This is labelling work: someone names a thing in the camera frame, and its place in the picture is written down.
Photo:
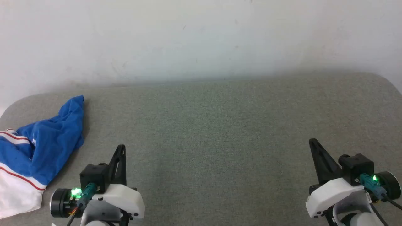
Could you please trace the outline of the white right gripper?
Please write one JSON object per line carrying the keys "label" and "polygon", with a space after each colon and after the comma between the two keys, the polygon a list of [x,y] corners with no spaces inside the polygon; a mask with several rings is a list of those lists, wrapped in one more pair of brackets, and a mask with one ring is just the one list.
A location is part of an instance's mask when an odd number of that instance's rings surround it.
{"label": "white right gripper", "polygon": [[353,192],[363,190],[364,187],[352,186],[342,178],[342,169],[317,139],[309,139],[309,145],[318,184],[321,185],[306,200],[308,214],[314,218]]}

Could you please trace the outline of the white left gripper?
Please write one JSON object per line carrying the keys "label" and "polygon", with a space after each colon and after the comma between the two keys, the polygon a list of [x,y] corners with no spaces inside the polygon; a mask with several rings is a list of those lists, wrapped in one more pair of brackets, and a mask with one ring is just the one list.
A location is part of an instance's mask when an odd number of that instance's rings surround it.
{"label": "white left gripper", "polygon": [[109,187],[95,194],[88,204],[88,220],[119,220],[122,211],[134,219],[143,219],[145,204],[141,193],[127,187],[126,147],[117,146],[109,162]]}

